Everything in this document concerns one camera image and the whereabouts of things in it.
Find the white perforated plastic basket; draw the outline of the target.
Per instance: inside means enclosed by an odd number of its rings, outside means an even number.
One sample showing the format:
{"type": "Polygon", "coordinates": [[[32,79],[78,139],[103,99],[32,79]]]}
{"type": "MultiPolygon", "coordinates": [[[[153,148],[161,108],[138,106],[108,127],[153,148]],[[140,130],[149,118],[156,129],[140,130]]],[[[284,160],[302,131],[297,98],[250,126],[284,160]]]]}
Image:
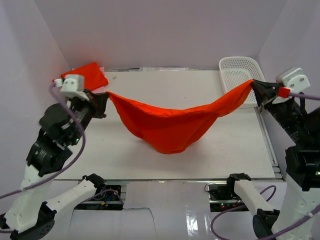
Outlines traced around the white perforated plastic basket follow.
{"type": "Polygon", "coordinates": [[[264,74],[258,62],[246,56],[222,58],[219,63],[220,81],[223,89],[224,104],[230,108],[256,108],[258,106],[251,82],[265,82],[264,74]]]}

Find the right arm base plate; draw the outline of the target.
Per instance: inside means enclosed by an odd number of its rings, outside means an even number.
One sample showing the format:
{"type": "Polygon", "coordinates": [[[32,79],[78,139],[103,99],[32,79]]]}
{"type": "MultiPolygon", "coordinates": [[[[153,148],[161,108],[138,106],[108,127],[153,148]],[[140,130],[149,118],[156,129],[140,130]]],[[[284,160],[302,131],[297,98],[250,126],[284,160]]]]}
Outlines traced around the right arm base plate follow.
{"type": "Polygon", "coordinates": [[[204,191],[209,195],[211,212],[219,213],[243,205],[243,201],[239,196],[228,191],[227,184],[209,182],[204,186],[204,191]]]}

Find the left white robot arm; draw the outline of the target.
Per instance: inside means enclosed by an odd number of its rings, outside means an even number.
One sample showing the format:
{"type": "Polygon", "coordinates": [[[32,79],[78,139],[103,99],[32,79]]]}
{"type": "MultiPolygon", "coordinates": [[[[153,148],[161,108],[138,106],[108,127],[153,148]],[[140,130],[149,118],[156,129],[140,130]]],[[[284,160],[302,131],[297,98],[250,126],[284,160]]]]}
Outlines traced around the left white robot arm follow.
{"type": "Polygon", "coordinates": [[[26,158],[26,167],[17,198],[0,216],[1,233],[12,240],[40,240],[55,224],[58,215],[88,198],[105,196],[104,179],[95,173],[85,175],[81,183],[56,199],[45,200],[53,180],[70,165],[70,146],[85,141],[84,131],[93,118],[106,117],[108,93],[84,91],[84,98],[69,97],[67,106],[59,101],[49,106],[39,120],[40,130],[26,158]]]}

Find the orange t-shirt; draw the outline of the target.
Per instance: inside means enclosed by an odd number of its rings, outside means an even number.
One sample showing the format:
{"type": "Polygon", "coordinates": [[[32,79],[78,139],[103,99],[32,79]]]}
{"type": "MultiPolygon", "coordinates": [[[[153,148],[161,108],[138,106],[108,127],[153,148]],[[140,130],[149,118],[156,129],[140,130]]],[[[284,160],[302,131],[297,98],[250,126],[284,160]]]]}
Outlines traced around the orange t-shirt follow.
{"type": "Polygon", "coordinates": [[[198,141],[221,117],[238,109],[250,94],[250,79],[216,101],[187,109],[152,106],[109,92],[124,126],[157,152],[177,154],[198,141]]]}
{"type": "Polygon", "coordinates": [[[84,76],[84,88],[90,91],[94,91],[95,89],[98,89],[102,86],[107,86],[109,84],[108,79],[100,71],[100,67],[97,62],[92,62],[65,72],[61,75],[61,77],[65,78],[65,76],[69,74],[84,76]]]}

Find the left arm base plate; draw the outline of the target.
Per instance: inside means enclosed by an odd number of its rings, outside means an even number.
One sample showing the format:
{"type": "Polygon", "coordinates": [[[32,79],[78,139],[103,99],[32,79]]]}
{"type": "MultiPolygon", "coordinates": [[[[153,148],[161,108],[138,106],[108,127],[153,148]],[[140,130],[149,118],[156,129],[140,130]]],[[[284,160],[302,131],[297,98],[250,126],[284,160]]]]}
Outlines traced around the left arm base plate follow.
{"type": "Polygon", "coordinates": [[[121,211],[123,209],[123,204],[115,192],[117,192],[124,202],[127,187],[125,185],[105,185],[101,190],[104,191],[106,189],[112,189],[112,191],[105,191],[88,201],[80,203],[74,210],[121,211]]]}

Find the aluminium frame rail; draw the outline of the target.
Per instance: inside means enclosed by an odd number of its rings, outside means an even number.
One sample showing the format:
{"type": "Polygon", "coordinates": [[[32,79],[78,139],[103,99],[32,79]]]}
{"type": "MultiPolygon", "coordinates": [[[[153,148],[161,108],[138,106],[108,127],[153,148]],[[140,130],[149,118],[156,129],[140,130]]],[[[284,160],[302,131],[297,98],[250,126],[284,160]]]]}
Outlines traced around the aluminium frame rail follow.
{"type": "Polygon", "coordinates": [[[286,182],[286,179],[283,176],[283,173],[282,173],[282,171],[280,169],[276,154],[274,152],[274,149],[273,149],[273,146],[272,146],[272,142],[271,142],[270,136],[268,134],[268,131],[267,131],[263,116],[262,116],[262,114],[261,114],[261,112],[260,112],[258,107],[255,107],[254,110],[255,110],[255,113],[256,113],[257,120],[259,122],[259,126],[260,126],[260,129],[261,129],[261,132],[262,132],[262,136],[263,136],[265,145],[266,145],[266,149],[267,149],[267,152],[268,152],[268,155],[269,155],[269,159],[270,159],[270,162],[271,162],[272,170],[273,170],[273,173],[275,175],[275,177],[271,178],[271,180],[272,181],[286,182]]]}

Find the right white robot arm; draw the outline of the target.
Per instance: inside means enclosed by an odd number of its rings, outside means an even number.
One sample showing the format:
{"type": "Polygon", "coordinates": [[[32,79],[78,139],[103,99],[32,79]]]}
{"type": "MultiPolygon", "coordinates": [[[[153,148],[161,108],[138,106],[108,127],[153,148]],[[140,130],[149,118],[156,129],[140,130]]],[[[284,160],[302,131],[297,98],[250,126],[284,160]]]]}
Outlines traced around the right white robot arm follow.
{"type": "Polygon", "coordinates": [[[307,96],[282,83],[254,80],[258,106],[267,110],[294,142],[285,150],[286,190],[281,209],[274,209],[245,173],[230,174],[226,195],[240,198],[252,215],[259,240],[308,240],[320,215],[320,110],[305,110],[307,96]]]}

